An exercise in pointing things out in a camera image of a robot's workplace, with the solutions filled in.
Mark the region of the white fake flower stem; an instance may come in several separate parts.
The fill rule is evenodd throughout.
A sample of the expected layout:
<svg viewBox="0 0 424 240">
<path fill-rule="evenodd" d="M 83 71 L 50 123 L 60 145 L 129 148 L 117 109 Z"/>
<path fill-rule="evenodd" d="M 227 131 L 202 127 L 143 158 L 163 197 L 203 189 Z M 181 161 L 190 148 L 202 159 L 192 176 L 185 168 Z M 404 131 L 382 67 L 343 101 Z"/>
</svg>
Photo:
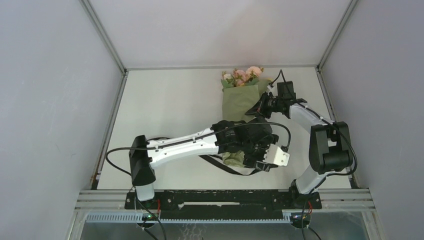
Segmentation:
<svg viewBox="0 0 424 240">
<path fill-rule="evenodd" d="M 221 84 L 224 89 L 234 87 L 234 76 L 227 71 L 221 73 Z"/>
</svg>

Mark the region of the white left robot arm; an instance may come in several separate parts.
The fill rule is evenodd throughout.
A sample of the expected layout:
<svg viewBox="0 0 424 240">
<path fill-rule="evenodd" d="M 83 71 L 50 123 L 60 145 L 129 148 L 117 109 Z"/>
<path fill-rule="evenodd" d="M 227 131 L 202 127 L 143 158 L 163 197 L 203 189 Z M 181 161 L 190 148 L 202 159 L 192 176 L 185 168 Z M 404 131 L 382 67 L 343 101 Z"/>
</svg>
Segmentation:
<svg viewBox="0 0 424 240">
<path fill-rule="evenodd" d="M 215 167 L 236 176 L 244 173 L 224 163 L 224 154 L 242 154 L 242 164 L 250 175 L 286 166 L 287 154 L 276 145 L 272 123 L 261 118 L 249 122 L 221 120 L 212 126 L 178 138 L 148 140 L 137 136 L 131 147 L 109 150 L 105 160 L 129 175 L 135 187 L 137 202 L 149 209 L 156 203 L 155 169 L 191 156 L 198 156 Z"/>
</svg>

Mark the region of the orange green wrapping paper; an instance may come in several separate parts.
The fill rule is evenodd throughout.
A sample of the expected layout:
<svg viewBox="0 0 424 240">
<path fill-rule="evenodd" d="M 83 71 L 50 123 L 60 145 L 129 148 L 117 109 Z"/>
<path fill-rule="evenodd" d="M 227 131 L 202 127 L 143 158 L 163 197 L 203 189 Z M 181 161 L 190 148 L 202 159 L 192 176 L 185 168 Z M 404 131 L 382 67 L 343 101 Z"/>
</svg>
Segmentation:
<svg viewBox="0 0 424 240">
<path fill-rule="evenodd" d="M 270 82 L 268 79 L 255 79 L 245 85 L 238 86 L 229 83 L 227 80 L 222 80 L 222 119 L 235 122 L 252 120 L 254 117 L 245 115 L 245 113 L 259 101 L 261 95 L 268 89 Z M 254 167 L 245 161 L 243 151 L 225 152 L 221 154 L 221 157 L 223 163 L 229 167 L 250 169 Z"/>
</svg>

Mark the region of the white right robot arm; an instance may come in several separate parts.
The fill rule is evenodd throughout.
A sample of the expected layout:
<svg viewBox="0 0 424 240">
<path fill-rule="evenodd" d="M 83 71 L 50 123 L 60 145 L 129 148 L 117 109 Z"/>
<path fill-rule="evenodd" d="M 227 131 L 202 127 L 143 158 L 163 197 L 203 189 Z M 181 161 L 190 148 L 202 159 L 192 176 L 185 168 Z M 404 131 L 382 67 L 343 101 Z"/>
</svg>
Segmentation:
<svg viewBox="0 0 424 240">
<path fill-rule="evenodd" d="M 348 125 L 343 121 L 324 118 L 303 98 L 297 98 L 292 81 L 279 82 L 277 95 L 264 92 L 258 102 L 245 112 L 247 116 L 270 118 L 281 113 L 309 133 L 309 167 L 292 183 L 295 191 L 289 194 L 289 203 L 302 208 L 309 195 L 330 176 L 342 176 L 343 170 L 357 166 Z"/>
</svg>

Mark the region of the pink fake flower stem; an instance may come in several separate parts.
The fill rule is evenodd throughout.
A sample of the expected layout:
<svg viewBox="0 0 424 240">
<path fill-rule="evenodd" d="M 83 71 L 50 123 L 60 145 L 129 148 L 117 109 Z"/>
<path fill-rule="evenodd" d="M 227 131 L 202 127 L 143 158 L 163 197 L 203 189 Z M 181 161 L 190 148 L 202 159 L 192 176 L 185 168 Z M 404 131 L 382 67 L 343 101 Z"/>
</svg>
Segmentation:
<svg viewBox="0 0 424 240">
<path fill-rule="evenodd" d="M 233 85 L 235 87 L 242 87 L 248 80 L 248 76 L 244 70 L 235 68 L 233 71 Z"/>
<path fill-rule="evenodd" d="M 245 71 L 247 79 L 259 78 L 263 72 L 264 68 L 259 66 L 251 66 Z"/>
</svg>

